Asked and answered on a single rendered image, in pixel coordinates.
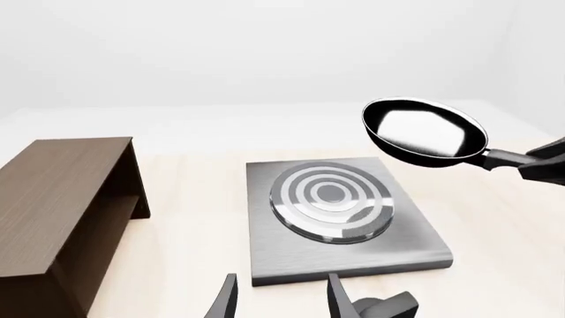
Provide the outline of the grey stove knob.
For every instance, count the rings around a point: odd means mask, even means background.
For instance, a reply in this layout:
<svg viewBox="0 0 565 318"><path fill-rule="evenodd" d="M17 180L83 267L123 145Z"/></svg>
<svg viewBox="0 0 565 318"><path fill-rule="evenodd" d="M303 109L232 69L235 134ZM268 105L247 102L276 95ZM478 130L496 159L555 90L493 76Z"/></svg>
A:
<svg viewBox="0 0 565 318"><path fill-rule="evenodd" d="M415 318L419 303L404 291L389 299L358 299L353 306L361 318Z"/></svg>

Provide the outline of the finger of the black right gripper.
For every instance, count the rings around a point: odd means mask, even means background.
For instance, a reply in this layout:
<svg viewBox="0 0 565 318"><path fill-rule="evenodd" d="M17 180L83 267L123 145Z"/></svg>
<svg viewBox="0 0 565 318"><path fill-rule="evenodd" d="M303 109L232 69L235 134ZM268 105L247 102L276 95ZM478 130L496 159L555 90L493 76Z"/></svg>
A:
<svg viewBox="0 0 565 318"><path fill-rule="evenodd" d="M565 161L539 161L518 167L523 179L565 186Z"/></svg>
<svg viewBox="0 0 565 318"><path fill-rule="evenodd" d="M565 163L565 137L526 153L527 163Z"/></svg>

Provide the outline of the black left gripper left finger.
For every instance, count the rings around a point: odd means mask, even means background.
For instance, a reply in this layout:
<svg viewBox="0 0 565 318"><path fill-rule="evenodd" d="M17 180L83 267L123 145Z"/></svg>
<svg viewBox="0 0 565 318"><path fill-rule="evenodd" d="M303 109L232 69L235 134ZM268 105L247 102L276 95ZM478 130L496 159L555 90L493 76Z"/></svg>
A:
<svg viewBox="0 0 565 318"><path fill-rule="evenodd" d="M238 282L235 273L229 273L224 280L215 301L204 318L235 318L237 311Z"/></svg>

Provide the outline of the brown wooden shelf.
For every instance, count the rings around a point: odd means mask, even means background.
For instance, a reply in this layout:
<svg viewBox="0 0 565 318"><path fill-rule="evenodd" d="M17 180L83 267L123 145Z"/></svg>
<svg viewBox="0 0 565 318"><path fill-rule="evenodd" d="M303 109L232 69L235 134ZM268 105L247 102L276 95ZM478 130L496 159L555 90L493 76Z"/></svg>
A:
<svg viewBox="0 0 565 318"><path fill-rule="evenodd" d="M131 137L32 142L0 168L0 318L87 318L150 215Z"/></svg>

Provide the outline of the flat grey stove plate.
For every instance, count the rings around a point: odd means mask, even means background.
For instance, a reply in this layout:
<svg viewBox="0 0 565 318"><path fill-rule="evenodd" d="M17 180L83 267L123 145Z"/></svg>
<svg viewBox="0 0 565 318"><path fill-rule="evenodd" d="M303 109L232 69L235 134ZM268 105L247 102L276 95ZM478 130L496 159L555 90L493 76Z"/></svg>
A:
<svg viewBox="0 0 565 318"><path fill-rule="evenodd" d="M247 163L252 285L451 267L439 233L379 158Z"/></svg>

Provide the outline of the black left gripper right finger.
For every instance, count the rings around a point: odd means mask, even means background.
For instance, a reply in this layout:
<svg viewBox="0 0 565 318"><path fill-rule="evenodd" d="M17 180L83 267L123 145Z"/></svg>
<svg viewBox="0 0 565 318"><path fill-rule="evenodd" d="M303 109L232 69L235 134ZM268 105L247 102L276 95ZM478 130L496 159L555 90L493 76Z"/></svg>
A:
<svg viewBox="0 0 565 318"><path fill-rule="evenodd" d="M335 273L328 275L328 309L330 318L361 318Z"/></svg>

